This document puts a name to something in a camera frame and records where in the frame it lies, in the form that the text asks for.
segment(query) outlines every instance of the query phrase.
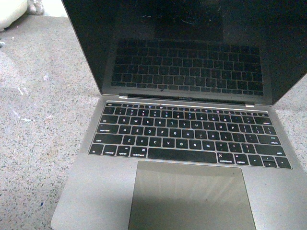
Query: white object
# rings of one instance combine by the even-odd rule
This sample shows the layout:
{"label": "white object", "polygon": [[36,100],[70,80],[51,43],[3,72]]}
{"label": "white object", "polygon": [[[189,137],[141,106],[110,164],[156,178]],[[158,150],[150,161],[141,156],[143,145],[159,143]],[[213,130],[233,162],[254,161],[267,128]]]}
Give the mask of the white object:
{"label": "white object", "polygon": [[0,31],[22,16],[27,8],[27,0],[0,0]]}

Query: laptop hinge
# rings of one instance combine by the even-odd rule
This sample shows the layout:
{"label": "laptop hinge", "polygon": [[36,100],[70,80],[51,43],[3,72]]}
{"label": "laptop hinge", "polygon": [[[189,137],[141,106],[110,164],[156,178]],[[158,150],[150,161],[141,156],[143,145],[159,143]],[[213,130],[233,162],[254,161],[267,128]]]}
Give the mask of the laptop hinge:
{"label": "laptop hinge", "polygon": [[119,94],[119,99],[128,99],[128,95],[127,94]]}
{"label": "laptop hinge", "polygon": [[245,104],[245,107],[247,107],[247,108],[255,108],[255,105],[253,105],[253,104]]}

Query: space bar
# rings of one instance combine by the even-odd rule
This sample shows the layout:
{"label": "space bar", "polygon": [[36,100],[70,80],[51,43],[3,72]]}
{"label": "space bar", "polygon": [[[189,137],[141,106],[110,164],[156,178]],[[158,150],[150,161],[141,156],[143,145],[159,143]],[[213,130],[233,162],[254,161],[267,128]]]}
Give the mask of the space bar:
{"label": "space bar", "polygon": [[215,152],[183,150],[183,149],[149,148],[148,158],[177,160],[177,161],[197,161],[197,162],[207,162],[207,163],[217,162]]}

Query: shift key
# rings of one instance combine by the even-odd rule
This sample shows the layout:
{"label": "shift key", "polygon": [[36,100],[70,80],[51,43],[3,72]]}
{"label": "shift key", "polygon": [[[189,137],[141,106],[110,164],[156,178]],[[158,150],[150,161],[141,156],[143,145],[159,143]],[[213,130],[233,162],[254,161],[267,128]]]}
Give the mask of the shift key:
{"label": "shift key", "polygon": [[113,134],[96,134],[94,138],[94,143],[102,144],[120,144],[123,136],[122,135],[113,135]]}

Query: gray laptop body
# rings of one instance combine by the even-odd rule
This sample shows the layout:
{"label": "gray laptop body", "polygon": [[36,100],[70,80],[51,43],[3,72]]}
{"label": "gray laptop body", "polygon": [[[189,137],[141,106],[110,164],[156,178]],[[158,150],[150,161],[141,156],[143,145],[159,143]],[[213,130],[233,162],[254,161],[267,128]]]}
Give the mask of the gray laptop body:
{"label": "gray laptop body", "polygon": [[101,97],[53,229],[307,229],[272,107],[307,72],[302,1],[63,3]]}

